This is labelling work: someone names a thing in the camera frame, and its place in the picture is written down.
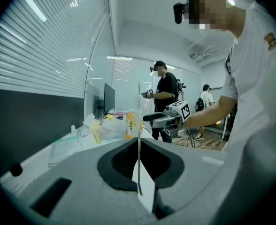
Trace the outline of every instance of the man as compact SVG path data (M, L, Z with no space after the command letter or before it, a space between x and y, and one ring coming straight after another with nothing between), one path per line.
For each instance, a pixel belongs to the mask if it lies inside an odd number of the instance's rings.
M211 90L210 86L208 84L205 84L203 86L203 91L201 92L201 94L199 96L204 102L204 109L208 108L210 105L212 105L214 103L213 96L210 93L210 90ZM204 135L205 130L206 130L206 127L202 126L199 129L199 134L197 134L197 136L195 137L195 140L203 141L204 138L202 136Z
M245 143L252 134L276 123L276 21L256 2L247 10L227 0L188 0L186 6L190 23L228 30L235 40L225 62L219 101L191 115L184 126L222 120L237 102L228 147L237 141Z
M158 72L158 76L161 79L158 82L157 91L154 94L150 94L146 98L155 99L155 112L163 112L167 105L175 102L176 93L176 77L167 71L167 66L162 61L157 61L154 65L153 70ZM165 132L160 131L158 128L152 128L153 138L158 139L159 132L161 134L162 140L166 143L171 143L171 137Z

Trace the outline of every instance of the orange juice bottle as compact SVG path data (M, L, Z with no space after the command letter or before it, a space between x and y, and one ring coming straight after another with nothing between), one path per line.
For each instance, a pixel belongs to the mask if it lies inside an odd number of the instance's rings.
M125 138L133 138L134 109L130 109L126 115L127 132Z

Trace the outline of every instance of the black t-shirt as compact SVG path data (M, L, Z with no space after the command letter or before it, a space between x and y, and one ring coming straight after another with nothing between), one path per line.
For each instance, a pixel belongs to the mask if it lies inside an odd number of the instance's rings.
M176 91L176 77L172 73L166 73L158 82L156 93L169 92L175 95ZM174 95L168 99L155 99L155 112L163 112L167 105L174 103Z

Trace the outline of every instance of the black cap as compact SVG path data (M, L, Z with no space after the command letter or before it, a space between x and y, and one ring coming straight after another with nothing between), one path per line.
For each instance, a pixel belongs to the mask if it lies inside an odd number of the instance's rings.
M164 68L167 69L165 62L163 62L163 61L156 61L154 67L155 66L164 66Z
M208 89L211 90L210 86L208 84L205 84L203 87L203 91L207 91Z
M187 0L184 13L189 24L199 24L199 0Z

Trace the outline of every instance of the shoe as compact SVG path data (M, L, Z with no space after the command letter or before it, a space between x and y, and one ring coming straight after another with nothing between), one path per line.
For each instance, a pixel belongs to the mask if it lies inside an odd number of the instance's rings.
M198 141L203 141L203 140L204 140L204 138L202 138L202 137L196 137L196 138L195 138L195 140L198 140Z

